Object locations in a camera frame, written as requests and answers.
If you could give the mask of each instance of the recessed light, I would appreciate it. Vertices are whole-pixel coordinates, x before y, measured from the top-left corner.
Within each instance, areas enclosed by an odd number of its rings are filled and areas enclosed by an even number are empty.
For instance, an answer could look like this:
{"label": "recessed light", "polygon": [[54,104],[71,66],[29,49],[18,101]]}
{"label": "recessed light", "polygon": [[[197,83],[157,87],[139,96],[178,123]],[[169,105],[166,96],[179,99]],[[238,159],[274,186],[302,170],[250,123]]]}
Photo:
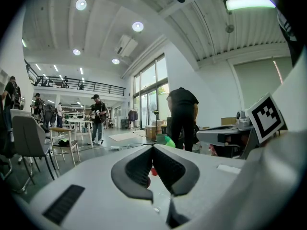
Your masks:
{"label": "recessed light", "polygon": [[37,64],[35,64],[36,65],[36,67],[41,71],[41,69],[39,68],[39,66],[37,65]]}
{"label": "recessed light", "polygon": [[77,56],[81,54],[80,50],[78,49],[74,49],[72,52],[74,53],[74,55],[77,55]]}
{"label": "recessed light", "polygon": [[76,9],[77,10],[84,10],[86,8],[86,1],[85,0],[78,0],[76,2]]}
{"label": "recessed light", "polygon": [[25,42],[24,42],[24,40],[23,40],[23,39],[21,39],[21,42],[23,43],[24,47],[26,48],[26,47],[27,47],[27,45],[25,45]]}
{"label": "recessed light", "polygon": [[250,7],[269,7],[276,8],[271,0],[227,0],[226,7],[228,10],[237,10]]}
{"label": "recessed light", "polygon": [[119,60],[118,59],[113,59],[112,63],[115,64],[115,65],[118,65],[119,64]]}
{"label": "recessed light", "polygon": [[144,29],[144,25],[142,22],[135,22],[132,24],[132,28],[136,32],[141,32]]}

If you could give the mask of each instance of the white table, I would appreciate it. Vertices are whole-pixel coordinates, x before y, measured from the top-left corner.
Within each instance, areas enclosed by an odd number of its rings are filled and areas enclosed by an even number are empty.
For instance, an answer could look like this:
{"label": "white table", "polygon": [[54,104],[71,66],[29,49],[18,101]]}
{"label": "white table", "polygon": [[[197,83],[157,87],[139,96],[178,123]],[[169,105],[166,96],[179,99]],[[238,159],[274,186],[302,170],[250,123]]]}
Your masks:
{"label": "white table", "polygon": [[[82,136],[82,140],[83,140],[83,135],[85,135],[86,133],[82,133],[81,124],[82,123],[86,124],[87,135],[89,135],[91,146],[92,146],[92,148],[94,148],[93,142],[92,142],[92,134],[91,134],[91,130],[90,130],[90,123],[93,123],[93,121],[85,121],[85,120],[81,120],[81,119],[73,119],[73,120],[67,120],[67,122],[69,123],[69,128],[70,129],[71,129],[72,123],[75,124],[75,137],[74,137],[75,140],[77,140],[77,136]],[[77,134],[78,123],[79,123],[79,127],[80,127],[80,133],[79,134]]]}

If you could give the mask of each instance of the black t-shirt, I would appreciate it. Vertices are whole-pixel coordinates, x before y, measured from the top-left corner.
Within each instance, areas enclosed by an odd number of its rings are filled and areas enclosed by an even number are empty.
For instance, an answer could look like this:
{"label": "black t-shirt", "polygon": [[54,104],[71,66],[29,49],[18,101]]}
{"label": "black t-shirt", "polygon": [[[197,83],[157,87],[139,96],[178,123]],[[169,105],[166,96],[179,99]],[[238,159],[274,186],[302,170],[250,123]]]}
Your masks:
{"label": "black t-shirt", "polygon": [[[106,105],[104,104],[104,103],[102,103],[102,102],[100,102],[100,103],[96,103],[93,107],[92,107],[92,109],[91,109],[94,113],[96,112],[96,111],[99,111],[99,112],[103,112],[103,111],[106,111]],[[103,114],[103,115],[100,115],[100,117],[99,116],[95,116],[95,123],[102,123],[102,122],[104,122],[106,120],[106,114]]]}
{"label": "black t-shirt", "polygon": [[184,89],[173,90],[169,93],[169,96],[172,98],[172,108],[180,105],[194,106],[194,104],[199,103],[194,94]]}
{"label": "black t-shirt", "polygon": [[4,106],[6,107],[12,104],[12,94],[14,93],[14,85],[12,82],[8,82],[8,84],[5,86],[5,91],[8,92],[8,94],[5,97],[5,103],[4,103]]}
{"label": "black t-shirt", "polygon": [[36,108],[34,109],[34,114],[37,115],[37,114],[40,114],[42,110],[39,110],[38,109],[38,106],[39,106],[39,103],[40,103],[41,99],[36,99],[35,100],[35,103],[34,103],[34,106],[36,106]]}

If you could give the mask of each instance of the baseball cap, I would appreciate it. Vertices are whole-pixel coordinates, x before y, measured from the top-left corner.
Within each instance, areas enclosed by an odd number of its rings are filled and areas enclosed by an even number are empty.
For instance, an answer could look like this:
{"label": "baseball cap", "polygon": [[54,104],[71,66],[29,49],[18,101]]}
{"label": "baseball cap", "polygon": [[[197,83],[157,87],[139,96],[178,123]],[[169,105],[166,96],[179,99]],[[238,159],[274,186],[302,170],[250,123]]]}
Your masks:
{"label": "baseball cap", "polygon": [[96,98],[99,98],[98,94],[94,94],[94,96],[91,98],[91,100],[96,99]]}

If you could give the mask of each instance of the air conditioner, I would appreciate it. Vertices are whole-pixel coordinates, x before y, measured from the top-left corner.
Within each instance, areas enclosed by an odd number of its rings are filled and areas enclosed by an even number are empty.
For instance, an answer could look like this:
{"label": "air conditioner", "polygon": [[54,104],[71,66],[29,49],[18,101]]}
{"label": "air conditioner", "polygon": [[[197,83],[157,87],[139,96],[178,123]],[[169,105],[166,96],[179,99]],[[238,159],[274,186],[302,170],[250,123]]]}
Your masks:
{"label": "air conditioner", "polygon": [[139,43],[127,35],[123,35],[115,48],[115,52],[121,56],[129,56]]}

